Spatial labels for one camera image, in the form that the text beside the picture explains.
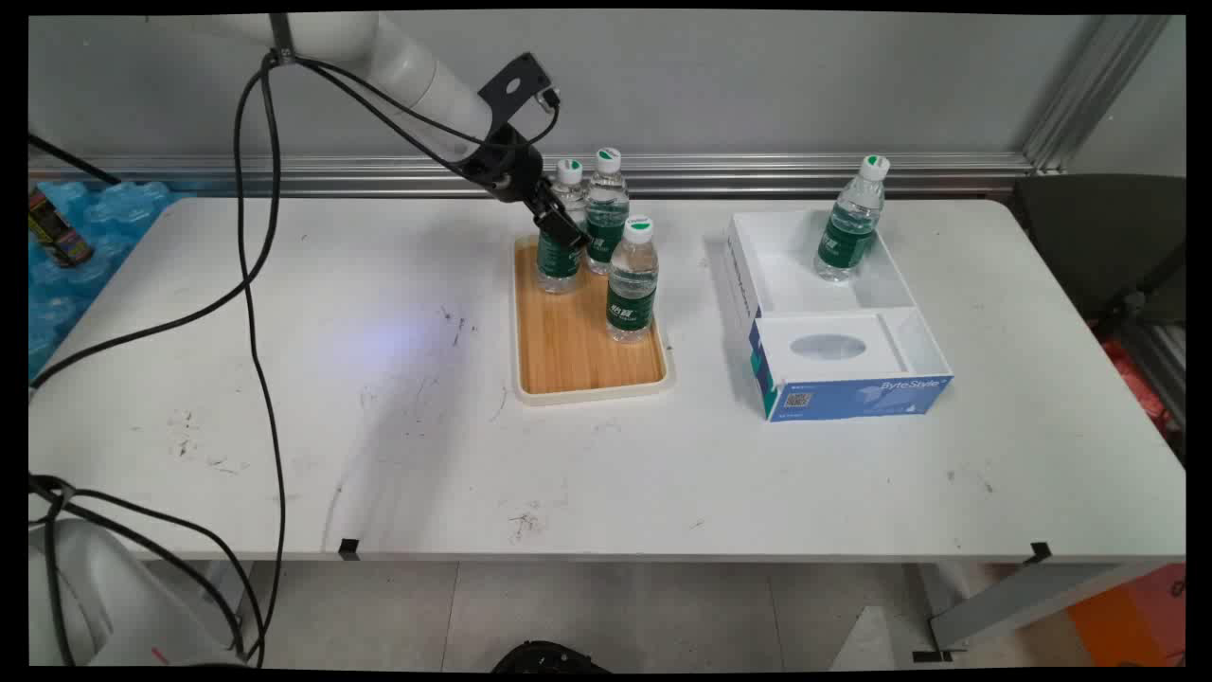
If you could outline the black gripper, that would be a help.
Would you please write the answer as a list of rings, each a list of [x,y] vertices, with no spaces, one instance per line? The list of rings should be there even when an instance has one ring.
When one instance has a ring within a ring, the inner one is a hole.
[[[525,204],[533,217],[542,217],[542,236],[561,250],[581,250],[591,237],[587,228],[574,220],[550,182],[541,182],[543,159],[532,144],[524,143],[514,125],[505,122],[490,134],[488,142],[505,148],[480,147],[471,156],[459,161],[458,171],[474,185],[488,191],[502,204]]]

